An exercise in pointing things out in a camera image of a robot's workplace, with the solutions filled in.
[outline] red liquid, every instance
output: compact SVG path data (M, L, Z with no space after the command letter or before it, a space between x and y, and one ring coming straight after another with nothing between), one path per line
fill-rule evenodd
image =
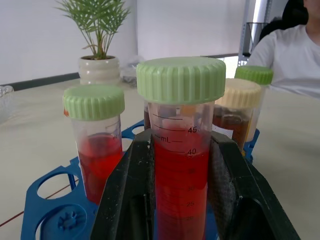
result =
M84 140L78 150L86 197L98 205L108 177L122 158L121 140L96 134Z
M188 130L163 134L165 143L154 137L158 240L204 240L208 145Z

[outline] black chair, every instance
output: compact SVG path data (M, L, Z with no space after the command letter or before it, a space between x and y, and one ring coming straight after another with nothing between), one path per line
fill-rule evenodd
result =
M260 34L260 41L275 30L286 30L298 25L306 25L309 19L308 11L303 0L289 0L286 4L282 19L274 20L264 27Z

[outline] table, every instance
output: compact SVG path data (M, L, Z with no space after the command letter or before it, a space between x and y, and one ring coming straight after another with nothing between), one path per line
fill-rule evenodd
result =
M0 225L24 209L28 187L77 155L70 120L63 116L64 89L71 80L15 93L14 116L0 125ZM120 85L126 110L124 130L143 118L143 99L135 88ZM320 102L268 90L253 151L253 164L265 176L303 240L320 239ZM68 185L66 176L51 178L38 194L48 197ZM52 196L68 193L66 188ZM23 215L0 227L1 240L20 239Z

